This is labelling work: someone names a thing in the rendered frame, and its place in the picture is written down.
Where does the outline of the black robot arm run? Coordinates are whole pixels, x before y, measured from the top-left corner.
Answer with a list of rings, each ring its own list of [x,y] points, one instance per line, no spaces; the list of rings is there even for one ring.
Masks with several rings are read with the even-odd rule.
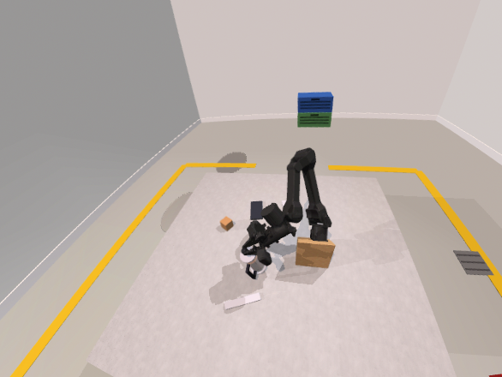
[[[328,227],[331,227],[332,221],[326,212],[326,207],[320,202],[319,190],[314,174],[316,163],[315,152],[308,147],[297,151],[295,156],[290,159],[287,166],[288,185],[287,200],[283,211],[280,210],[277,203],[263,208],[260,215],[272,227],[278,239],[291,234],[296,236],[296,227],[291,223],[299,223],[302,220],[302,205],[299,201],[300,194],[300,171],[302,171],[305,187],[308,195],[309,206],[306,209],[308,225],[312,225],[310,238],[317,242],[328,242]],[[319,224],[317,224],[319,223]],[[266,224],[251,223],[247,228],[248,235],[255,238],[256,241],[264,241],[270,231],[266,231]]]

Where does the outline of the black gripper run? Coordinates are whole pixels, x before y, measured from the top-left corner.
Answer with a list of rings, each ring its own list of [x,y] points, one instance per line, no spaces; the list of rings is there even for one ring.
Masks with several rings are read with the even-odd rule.
[[[249,251],[243,253],[243,255],[257,255],[258,261],[266,266],[272,263],[272,259],[270,253],[266,251],[266,248],[270,248],[270,245],[273,243],[278,243],[278,237],[276,236],[272,227],[267,226],[266,231],[270,231],[268,237],[264,241],[256,241],[255,238],[249,237],[249,239],[243,244],[242,248],[248,248],[253,246]],[[255,244],[259,244],[259,247],[256,247]]]

